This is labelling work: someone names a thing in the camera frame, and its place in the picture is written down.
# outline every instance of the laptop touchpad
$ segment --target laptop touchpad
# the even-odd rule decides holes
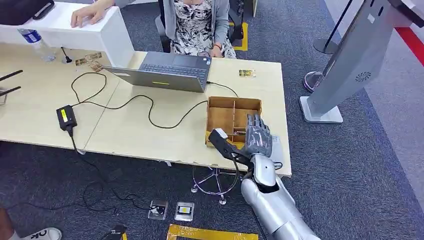
[[[175,56],[172,65],[194,68],[196,66],[197,60],[197,57],[192,56]]]

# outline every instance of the power adapter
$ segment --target power adapter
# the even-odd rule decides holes
[[[72,135],[72,128],[77,126],[77,120],[75,119],[74,110],[72,106],[66,105],[64,107],[56,109],[57,119],[59,120],[60,129],[67,131],[69,135]]]

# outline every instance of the water bottle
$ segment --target water bottle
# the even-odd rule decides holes
[[[51,62],[56,59],[55,53],[46,45],[41,36],[36,30],[18,29],[19,33],[25,40],[31,44],[35,52],[46,62]]]

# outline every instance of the yellow tape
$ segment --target yellow tape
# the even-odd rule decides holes
[[[166,240],[177,240],[177,237],[198,240],[258,240],[254,233],[238,233],[229,231],[206,230],[188,226],[171,224]]]
[[[234,50],[247,51],[248,50],[248,24],[243,22],[241,27],[243,28],[243,39],[241,40],[241,46],[233,46]]]
[[[158,81],[152,81],[152,84],[162,84],[162,85],[169,85],[167,82],[158,82]]]

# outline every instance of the black cable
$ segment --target black cable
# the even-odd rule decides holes
[[[211,82],[211,81],[207,81],[206,83],[207,84],[215,84],[215,85],[218,85],[218,86],[227,88],[227,89],[231,90],[231,92],[233,92],[237,96],[237,98],[239,97],[239,95],[237,95],[236,91],[234,91],[233,89],[231,89],[231,87],[229,87],[229,86],[225,86],[225,85],[222,85],[222,84],[219,84],[219,83],[216,83],[216,82]]]
[[[253,208],[250,208],[250,209],[251,209],[251,211],[252,211],[252,214],[253,214],[254,220],[256,221],[256,224],[257,224],[257,226],[259,227],[260,234],[262,234],[262,236],[263,236],[263,238],[264,238],[265,240],[268,240],[267,236],[265,235],[264,230],[262,229],[261,223],[259,222],[258,217],[256,216],[255,211],[253,210]]]
[[[109,231],[108,233],[104,234],[104,235],[100,238],[100,240],[104,240],[104,239],[105,239],[107,236],[109,236],[111,233],[112,233],[112,232],[111,232],[111,231]]]
[[[97,75],[101,75],[101,76],[103,76],[103,77],[104,77],[104,85],[103,85],[103,87],[102,87],[99,91],[97,91],[94,95],[92,95],[92,96],[88,97],[87,99],[85,99],[85,100],[81,101],[81,100],[80,100],[80,97],[78,96],[77,91],[75,91],[75,89],[74,89],[74,83],[75,83],[75,82],[76,82],[79,78],[81,78],[82,76],[84,76],[84,75],[86,75],[86,74],[97,74]],[[99,107],[102,107],[102,108],[105,108],[105,109],[109,109],[109,110],[118,110],[118,109],[121,109],[121,108],[125,107],[125,106],[126,106],[127,104],[129,104],[129,103],[130,103],[133,99],[138,98],[138,97],[143,97],[143,98],[147,98],[147,99],[149,99],[149,100],[150,100],[150,102],[151,102],[150,109],[149,109],[149,111],[148,111],[148,120],[149,120],[149,122],[150,122],[153,126],[155,126],[155,127],[157,127],[157,128],[160,128],[160,129],[173,129],[173,128],[178,127],[178,125],[180,125],[180,124],[181,124],[181,122],[184,120],[184,118],[185,118],[185,117],[187,117],[187,115],[188,115],[188,114],[189,114],[189,113],[190,113],[190,112],[191,112],[194,108],[196,108],[196,107],[197,107],[197,106],[199,106],[200,104],[203,104],[203,103],[207,103],[207,102],[208,102],[207,100],[205,100],[205,101],[201,101],[201,102],[197,103],[196,105],[194,105],[192,108],[190,108],[190,109],[188,110],[188,112],[186,112],[186,113],[184,114],[184,116],[182,116],[182,118],[179,120],[179,122],[178,122],[177,124],[173,125],[173,126],[159,126],[159,125],[155,124],[155,123],[152,121],[152,118],[151,118],[152,109],[153,109],[153,106],[155,105],[155,102],[153,101],[153,99],[151,99],[150,97],[148,97],[148,96],[146,96],[146,95],[142,95],[142,94],[140,94],[140,95],[133,96],[133,97],[132,97],[130,100],[128,100],[126,103],[124,103],[123,105],[118,106],[118,107],[108,107],[108,106],[103,106],[103,105],[101,105],[101,104],[98,104],[98,103],[95,103],[95,102],[89,101],[91,98],[93,98],[93,97],[97,96],[97,95],[98,95],[101,91],[103,91],[103,89],[105,89],[105,87],[106,87],[106,84],[107,84],[107,77],[106,77],[106,75],[104,75],[104,74],[101,74],[101,73],[98,73],[98,72],[86,72],[86,73],[81,74],[80,76],[78,76],[77,78],[75,78],[75,79],[73,80],[72,84],[70,85],[70,87],[71,87],[72,91],[75,93],[76,99],[78,100],[78,103],[76,103],[76,104],[72,105],[71,107],[75,107],[75,106],[80,105],[80,104],[93,104],[93,105],[96,105],[96,106],[99,106]]]
[[[283,163],[280,162],[280,161],[276,161],[276,162],[274,162],[274,167],[275,167],[275,170],[282,169],[283,168]]]
[[[68,55],[66,55],[64,47],[61,46],[60,48],[62,49],[63,55],[65,55],[66,63],[68,64],[68,63],[72,62],[72,59],[70,57],[68,57]]]
[[[88,184],[85,187],[84,192],[82,194],[82,201],[83,201],[84,204],[73,202],[73,203],[62,205],[62,206],[58,206],[58,207],[46,207],[46,206],[35,205],[35,204],[31,203],[31,202],[18,202],[16,204],[12,205],[12,206],[6,207],[5,209],[9,211],[9,210],[12,210],[12,209],[16,208],[17,206],[20,206],[20,205],[29,205],[29,206],[34,207],[36,209],[41,209],[41,210],[45,210],[45,211],[57,211],[57,210],[61,210],[61,209],[66,209],[66,208],[78,206],[78,207],[84,207],[84,208],[86,208],[86,209],[88,209],[90,211],[94,211],[94,212],[106,212],[106,211],[113,210],[113,213],[115,214],[117,212],[117,207],[116,206],[109,207],[109,208],[104,208],[104,209],[95,209],[95,208],[93,208],[93,206],[95,204],[97,204],[97,203],[99,203],[101,201],[101,197],[98,198],[96,201],[94,201],[92,204],[88,204],[88,201],[87,201],[87,198],[86,198],[86,194],[88,192],[88,189],[91,186],[94,186],[94,185],[97,185],[97,184],[99,184],[99,186],[100,186],[100,195],[103,196],[103,194],[104,194],[103,185],[101,185],[99,182],[92,182],[92,183]]]
[[[131,193],[131,194],[128,194],[127,196],[125,196],[125,197],[121,197],[118,193],[117,193],[117,191],[113,188],[113,187],[111,187],[110,185],[109,185],[109,181],[103,176],[103,174],[102,174],[102,172],[100,171],[100,169],[99,169],[99,167],[97,166],[97,165],[95,165],[95,164],[93,164],[93,163],[91,163],[91,162],[89,162],[89,161],[87,161],[87,160],[85,160],[82,156],[81,156],[81,154],[78,152],[78,149],[77,149],[77,146],[76,146],[76,144],[75,144],[75,140],[74,140],[74,134],[73,134],[73,131],[72,131],[72,129],[66,129],[67,131],[68,131],[68,133],[69,133],[69,136],[70,136],[70,139],[72,140],[72,145],[73,145],[73,149],[75,150],[75,152],[76,152],[76,154],[77,154],[77,156],[78,156],[78,158],[81,160],[81,161],[83,161],[84,163],[86,163],[86,164],[88,164],[88,165],[90,165],[90,166],[92,166],[96,171],[97,171],[97,175],[98,175],[98,177],[109,187],[109,189],[112,191],[112,193],[113,193],[113,195],[115,195],[115,197],[116,198],[118,198],[120,201],[131,201],[131,203],[132,203],[132,205],[134,206],[134,207],[136,207],[137,209],[140,209],[140,210],[145,210],[145,211],[150,211],[150,210],[153,210],[153,209],[155,209],[155,208],[157,208],[156,206],[155,207],[148,207],[148,208],[146,208],[146,207],[141,207],[141,206],[138,206],[137,204],[136,204],[136,202],[135,202],[135,198],[137,198],[137,199],[141,199],[141,197],[139,196],[139,195],[137,195],[137,194],[133,194],[133,193]]]

